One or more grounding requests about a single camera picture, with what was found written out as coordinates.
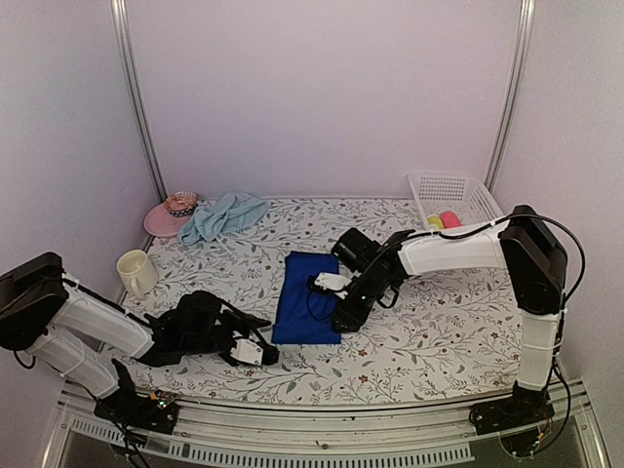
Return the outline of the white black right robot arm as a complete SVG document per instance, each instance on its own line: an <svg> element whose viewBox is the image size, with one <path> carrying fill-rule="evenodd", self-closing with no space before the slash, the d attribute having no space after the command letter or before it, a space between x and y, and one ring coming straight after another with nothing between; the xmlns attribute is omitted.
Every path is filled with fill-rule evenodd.
<svg viewBox="0 0 624 468"><path fill-rule="evenodd" d="M320 272L306 279L308 289L332 294L335 332L356 332L387 292L425 274L467 268L496 268L508 273L522 311L520 390L504 405L504 416L524 425L540 412L556 354L560 317L565 310L567 253L549 221L520 205L507 216L482 225L444 230L404 230L380 243L356 228L334 244L336 257L353 276Z"/></svg>

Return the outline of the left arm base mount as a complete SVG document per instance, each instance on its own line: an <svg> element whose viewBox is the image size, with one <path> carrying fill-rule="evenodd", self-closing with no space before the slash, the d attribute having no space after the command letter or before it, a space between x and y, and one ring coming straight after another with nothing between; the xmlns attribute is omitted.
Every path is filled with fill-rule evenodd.
<svg viewBox="0 0 624 468"><path fill-rule="evenodd" d="M95 416L119 426L172 435L176 427L179 406L143 397L135 390L119 388L106 398L96 398Z"/></svg>

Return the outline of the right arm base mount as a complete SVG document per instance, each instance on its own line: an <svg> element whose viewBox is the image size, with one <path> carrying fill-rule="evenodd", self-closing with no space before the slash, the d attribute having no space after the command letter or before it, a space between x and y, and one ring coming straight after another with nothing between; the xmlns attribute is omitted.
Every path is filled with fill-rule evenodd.
<svg viewBox="0 0 624 468"><path fill-rule="evenodd" d="M478 435L484 435L546 421L554 415L547 390L515 386L510 397L473 405L469 422Z"/></svg>

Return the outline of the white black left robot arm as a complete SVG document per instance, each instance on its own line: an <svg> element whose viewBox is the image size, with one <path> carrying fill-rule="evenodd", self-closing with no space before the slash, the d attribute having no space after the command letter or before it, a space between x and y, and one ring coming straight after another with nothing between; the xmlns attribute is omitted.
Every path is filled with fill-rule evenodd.
<svg viewBox="0 0 624 468"><path fill-rule="evenodd" d="M158 317L139 317L82 286L52 252L1 276L2 348L24 351L97 398L107 398L108 408L125 423L142 418L144 401L132 391L124 366L103 361L82 336L152 368L206 354L231 366L272 366L279 351L260 332L269 324L206 291L184 295Z"/></svg>

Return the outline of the light blue towel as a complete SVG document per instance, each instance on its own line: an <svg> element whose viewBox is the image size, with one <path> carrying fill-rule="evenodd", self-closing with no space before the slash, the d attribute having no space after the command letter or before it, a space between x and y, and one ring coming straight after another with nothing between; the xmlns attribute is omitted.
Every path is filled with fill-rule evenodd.
<svg viewBox="0 0 624 468"><path fill-rule="evenodd" d="M185 246L214 241L219 235L253 227L270 207L270 201L248 193L227 193L214 204L198 207L179 229L177 239Z"/></svg>

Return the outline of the dark blue towel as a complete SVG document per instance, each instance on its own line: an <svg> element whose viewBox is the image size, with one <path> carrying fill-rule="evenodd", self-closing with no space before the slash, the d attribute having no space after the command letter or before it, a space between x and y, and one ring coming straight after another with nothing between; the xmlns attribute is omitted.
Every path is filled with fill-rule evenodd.
<svg viewBox="0 0 624 468"><path fill-rule="evenodd" d="M303 252L291 252L285 258L284 283L272 332L274 344L341 343L341 334L332 330L331 323L337 297L310 288L319 273L337 274L337 259L330 254Z"/></svg>

